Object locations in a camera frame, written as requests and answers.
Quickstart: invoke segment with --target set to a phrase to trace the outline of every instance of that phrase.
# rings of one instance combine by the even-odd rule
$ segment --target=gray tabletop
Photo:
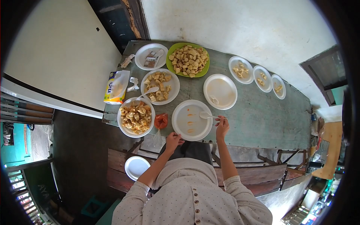
[[[159,43],[168,49],[174,44],[174,42],[168,41],[129,41],[121,62],[149,43]],[[283,100],[278,99],[273,91],[269,93],[261,91],[255,81],[248,85],[242,84],[229,71],[228,61],[232,55],[211,49],[207,49],[207,51],[210,57],[210,67],[205,76],[199,78],[178,76],[180,91],[177,97],[166,105],[154,105],[156,114],[168,114],[169,123],[166,128],[161,130],[162,136],[167,136],[174,131],[171,115],[176,106],[185,100],[195,99],[205,103],[213,115],[224,115],[229,118],[230,130],[225,137],[227,145],[273,149],[309,148],[311,105],[307,97],[286,81],[284,81],[286,97]],[[139,79],[139,86],[144,76],[149,72],[137,67],[135,62],[130,63],[124,70],[130,71],[130,77]],[[208,76],[216,73],[228,76],[236,85],[238,99],[231,109],[216,109],[205,99],[203,84]],[[140,90],[127,92],[125,99],[140,95]],[[119,107],[120,105],[106,104],[102,121],[118,126],[116,118]],[[213,126],[210,133],[200,141],[215,143],[215,131],[216,128]],[[155,127],[150,131],[151,134],[156,132]]]

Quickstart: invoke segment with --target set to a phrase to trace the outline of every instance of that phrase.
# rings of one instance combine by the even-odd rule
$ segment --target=white plastic bowl
[[[261,75],[260,72],[263,72],[266,76],[266,80],[264,80]],[[272,84],[271,84],[271,76],[269,74],[269,72],[262,66],[254,66],[253,69],[253,76],[254,76],[254,80],[256,85],[260,88],[260,90],[262,90],[263,92],[270,92],[273,88]],[[264,86],[261,86],[258,82],[257,82],[257,78],[260,78],[261,80],[263,80],[263,82],[265,83]]]
[[[126,100],[126,101],[121,105],[120,109],[123,108],[123,107],[125,107],[125,106],[126,106],[126,107],[130,107],[130,105],[131,105],[132,102],[135,102],[135,104],[139,104],[140,101],[141,101],[141,102],[144,102],[146,105],[149,105],[149,106],[151,107],[151,124],[150,124],[150,127],[149,127],[149,129],[148,129],[147,131],[142,132],[141,134],[135,134],[135,133],[132,131],[132,129],[129,129],[129,128],[127,128],[127,127],[123,127],[123,126],[121,125],[121,123],[120,123],[121,112],[120,112],[120,109],[119,109],[119,111],[118,111],[118,113],[117,113],[117,124],[119,125],[120,130],[121,130],[126,136],[131,137],[131,138],[140,138],[140,137],[142,137],[142,136],[147,135],[147,134],[151,131],[151,129],[153,128],[153,126],[154,126],[154,121],[155,121],[155,109],[154,109],[153,105],[151,104],[151,102],[148,101],[148,100],[146,100],[146,99],[144,99],[144,98],[139,98],[138,100],[136,100],[137,98],[138,98],[138,97],[129,98],[128,100]]]
[[[125,172],[132,179],[138,178],[150,167],[150,163],[140,156],[132,156],[125,162]]]
[[[238,75],[233,71],[233,68],[236,66],[239,68],[239,62],[241,62],[244,67],[246,69],[248,69],[248,74],[249,74],[249,77],[248,78],[240,78],[238,77]],[[234,78],[239,81],[240,83],[243,83],[243,84],[251,84],[253,81],[254,81],[254,76],[252,75],[252,66],[251,64],[246,60],[244,59],[243,57],[240,57],[240,56],[233,56],[229,59],[229,70],[230,70],[230,73],[232,74],[232,76],[234,76]]]
[[[172,100],[174,100],[176,98],[177,94],[180,91],[180,81],[179,81],[179,78],[168,69],[160,68],[160,69],[151,70],[150,72],[148,72],[144,76],[143,80],[141,81],[141,85],[140,85],[141,94],[145,93],[144,89],[145,89],[146,84],[144,84],[144,81],[146,80],[146,78],[150,74],[153,74],[153,73],[156,73],[156,72],[165,72],[168,75],[171,75],[171,80],[170,81],[163,82],[164,86],[171,85],[171,91],[169,92],[169,97],[168,97],[167,100],[159,101],[159,102],[158,101],[151,102],[151,99],[147,95],[144,95],[143,98],[148,100],[149,102],[151,102],[153,105],[165,105],[165,104],[171,102]]]
[[[160,49],[164,50],[164,54],[158,59],[158,63],[156,64],[156,67],[145,67],[144,63],[146,61],[146,56],[148,56],[148,54],[151,51],[159,52]],[[158,68],[162,67],[163,65],[165,65],[167,52],[168,52],[168,49],[161,44],[151,43],[148,45],[144,45],[136,52],[135,64],[140,69],[143,69],[143,70],[158,69]]]
[[[275,93],[275,95],[279,98],[279,99],[284,99],[286,96],[286,88],[285,88],[285,84],[283,79],[281,79],[281,77],[277,74],[273,74],[271,76],[271,82],[273,84],[273,91]],[[275,92],[275,82],[276,82],[276,86],[278,87],[280,84],[283,86],[283,89],[281,89],[278,93]]]

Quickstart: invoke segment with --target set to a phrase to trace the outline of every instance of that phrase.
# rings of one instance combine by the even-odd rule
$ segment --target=window frame
[[[336,105],[335,103],[335,99],[333,96],[333,93],[331,91],[331,89],[337,88],[337,87],[342,87],[344,85],[347,85],[347,79],[343,80],[343,81],[339,81],[336,82],[335,84],[330,84],[330,85],[326,85],[324,86],[323,83],[320,81],[320,78],[317,76],[317,74],[315,73],[315,71],[313,70],[313,68],[311,67],[311,64],[313,64],[316,61],[319,61],[337,51],[339,51],[340,48],[338,45],[334,45],[333,47],[331,47],[330,49],[312,57],[311,59],[300,63],[300,66],[309,74],[309,76],[312,78],[312,80],[315,82],[315,84],[318,86],[318,88],[320,89],[321,93],[323,94],[326,102],[329,104],[329,106],[334,106]]]

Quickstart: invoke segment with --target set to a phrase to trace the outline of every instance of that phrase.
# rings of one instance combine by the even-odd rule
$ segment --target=concrete floor
[[[31,132],[32,161],[40,161],[50,156],[52,144],[53,125],[35,125]]]
[[[159,152],[155,148],[154,135],[145,136],[141,148]],[[137,140],[125,136],[118,127],[107,125],[99,119],[64,111],[56,111],[54,117],[54,167],[60,195],[68,211],[76,215],[87,201],[96,195],[104,201],[115,201],[123,192],[107,186],[108,148],[129,149]],[[234,162],[256,162],[260,154],[272,160],[277,158],[277,149],[228,147]],[[295,155],[288,164],[300,164],[303,155]],[[273,224],[280,219],[303,196],[308,181],[284,191],[258,197],[273,214]]]

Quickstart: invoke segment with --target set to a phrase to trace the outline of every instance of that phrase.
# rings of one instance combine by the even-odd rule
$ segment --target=dark pants
[[[162,147],[159,156],[165,151],[166,144]],[[197,141],[185,141],[179,145],[169,160],[177,158],[193,158],[212,165],[211,149],[207,143]]]

